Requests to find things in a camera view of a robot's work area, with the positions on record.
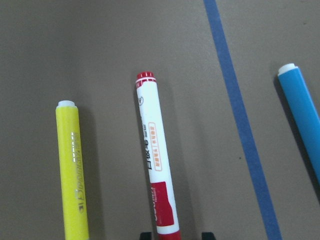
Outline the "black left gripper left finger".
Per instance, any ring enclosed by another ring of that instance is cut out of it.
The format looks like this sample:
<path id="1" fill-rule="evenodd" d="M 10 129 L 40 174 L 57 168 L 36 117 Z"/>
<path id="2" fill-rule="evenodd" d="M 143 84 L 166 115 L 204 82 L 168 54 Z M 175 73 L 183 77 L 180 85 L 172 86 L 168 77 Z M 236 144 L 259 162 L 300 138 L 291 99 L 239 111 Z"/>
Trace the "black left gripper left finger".
<path id="1" fill-rule="evenodd" d="M 151 232 L 141 232 L 139 235 L 139 240 L 152 240 Z"/>

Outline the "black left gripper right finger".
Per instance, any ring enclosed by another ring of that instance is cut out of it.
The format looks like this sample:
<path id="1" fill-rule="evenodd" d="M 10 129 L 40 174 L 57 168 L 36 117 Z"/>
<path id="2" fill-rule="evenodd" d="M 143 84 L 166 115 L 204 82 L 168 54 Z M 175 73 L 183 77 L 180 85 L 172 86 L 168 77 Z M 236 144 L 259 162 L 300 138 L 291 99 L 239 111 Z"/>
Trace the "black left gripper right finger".
<path id="1" fill-rule="evenodd" d="M 214 240 L 214 234 L 212 232 L 202 232 L 201 239 L 202 240 Z"/>

